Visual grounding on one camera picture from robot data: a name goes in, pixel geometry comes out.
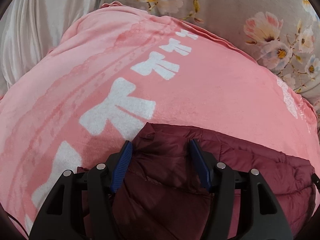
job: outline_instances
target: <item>silver screw head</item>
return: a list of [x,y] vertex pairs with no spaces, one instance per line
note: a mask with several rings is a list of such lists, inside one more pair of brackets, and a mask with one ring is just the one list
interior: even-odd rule
[[224,169],[226,167],[226,165],[224,163],[217,163],[217,167],[219,169]]
[[71,173],[72,173],[71,170],[66,170],[63,172],[63,176],[68,177],[71,175]]
[[105,165],[104,163],[99,163],[99,164],[97,165],[97,169],[98,169],[98,170],[103,170],[105,167],[106,167],[106,165]]
[[257,169],[252,169],[252,170],[251,170],[251,173],[252,173],[253,175],[258,175],[258,174],[259,174],[259,171],[258,171]]

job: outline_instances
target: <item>floral bedding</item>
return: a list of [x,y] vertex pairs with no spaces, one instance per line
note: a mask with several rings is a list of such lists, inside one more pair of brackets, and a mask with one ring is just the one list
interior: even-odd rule
[[225,38],[308,99],[320,116],[320,19],[308,0],[117,1]]

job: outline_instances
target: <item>white fabric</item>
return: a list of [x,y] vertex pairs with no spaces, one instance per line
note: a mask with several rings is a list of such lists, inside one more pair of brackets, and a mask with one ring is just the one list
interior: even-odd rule
[[[0,35],[2,35],[2,33],[4,32],[4,28],[5,28],[5,23],[7,21],[7,16],[8,16],[8,11],[6,10],[6,12],[4,13],[4,15],[2,16],[1,20],[0,20]],[[7,92],[8,90],[8,85],[7,82],[2,74],[2,70],[0,68],[0,100],[3,97],[3,95]]]
[[[8,88],[60,43],[73,22],[94,10],[96,0],[13,0],[1,38],[0,66]],[[0,96],[4,80],[0,74]]]

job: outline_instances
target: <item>white bow pattern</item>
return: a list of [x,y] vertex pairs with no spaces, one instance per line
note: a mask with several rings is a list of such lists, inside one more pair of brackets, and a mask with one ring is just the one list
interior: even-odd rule
[[181,32],[176,32],[176,34],[180,37],[188,36],[188,37],[192,38],[193,40],[196,40],[199,37],[198,35],[192,34],[184,29],[181,29]]
[[149,75],[154,70],[165,80],[169,80],[175,75],[172,71],[179,71],[179,65],[163,60],[164,58],[164,55],[153,51],[149,54],[148,60],[132,66],[131,69],[143,76]]
[[144,123],[119,107],[148,120],[152,118],[156,107],[155,101],[129,97],[128,95],[135,89],[136,86],[133,83],[121,77],[117,78],[107,98],[101,104],[85,112],[80,117],[79,123],[95,136],[102,133],[107,121],[110,120],[124,139],[133,139],[143,128]]
[[180,43],[181,43],[180,41],[173,39],[173,38],[170,38],[168,45],[162,45],[162,46],[159,46],[159,48],[161,48],[167,52],[176,51],[183,56],[188,55],[191,52],[191,48],[184,46]]

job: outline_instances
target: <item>pink blanket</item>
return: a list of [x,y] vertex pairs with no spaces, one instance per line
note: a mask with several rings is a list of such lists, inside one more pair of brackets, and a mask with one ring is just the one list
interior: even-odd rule
[[227,41],[115,2],[76,21],[0,102],[0,202],[30,230],[65,169],[92,167],[146,122],[193,125],[310,160],[312,106]]

